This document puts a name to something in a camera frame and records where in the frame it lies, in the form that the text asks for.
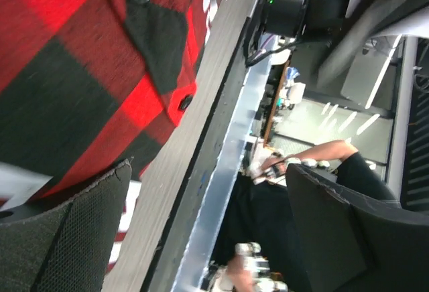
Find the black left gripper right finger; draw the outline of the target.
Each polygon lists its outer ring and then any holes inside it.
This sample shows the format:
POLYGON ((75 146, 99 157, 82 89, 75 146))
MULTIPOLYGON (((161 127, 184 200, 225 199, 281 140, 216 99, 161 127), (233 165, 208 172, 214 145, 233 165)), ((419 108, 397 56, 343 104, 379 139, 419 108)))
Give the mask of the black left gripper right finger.
POLYGON ((291 164, 286 184, 313 291, 427 291, 428 216, 291 164))

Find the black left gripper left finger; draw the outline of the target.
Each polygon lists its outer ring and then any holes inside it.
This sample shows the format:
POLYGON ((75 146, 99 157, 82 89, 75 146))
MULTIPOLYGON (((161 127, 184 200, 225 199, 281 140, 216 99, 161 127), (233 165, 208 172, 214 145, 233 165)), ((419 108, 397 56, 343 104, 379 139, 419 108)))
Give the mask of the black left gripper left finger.
POLYGON ((2 291, 100 291, 131 179, 98 177, 1 212, 2 291))

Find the red black plaid shirt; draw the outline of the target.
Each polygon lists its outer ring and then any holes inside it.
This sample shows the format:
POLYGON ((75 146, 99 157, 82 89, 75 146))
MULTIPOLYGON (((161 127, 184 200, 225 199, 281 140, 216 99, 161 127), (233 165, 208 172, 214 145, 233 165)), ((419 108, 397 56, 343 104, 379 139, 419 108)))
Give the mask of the red black plaid shirt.
POLYGON ((1 205, 130 159, 131 188, 192 102, 212 0, 1 0, 1 205))

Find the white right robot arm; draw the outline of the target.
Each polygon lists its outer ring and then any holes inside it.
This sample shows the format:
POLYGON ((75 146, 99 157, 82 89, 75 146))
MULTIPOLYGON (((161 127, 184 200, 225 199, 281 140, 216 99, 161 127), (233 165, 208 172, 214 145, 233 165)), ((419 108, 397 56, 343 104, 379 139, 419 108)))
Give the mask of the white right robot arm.
POLYGON ((428 5, 428 0, 360 0, 351 14, 350 0, 265 0, 260 30, 298 42, 340 41, 365 26, 366 38, 403 34, 394 26, 428 5))

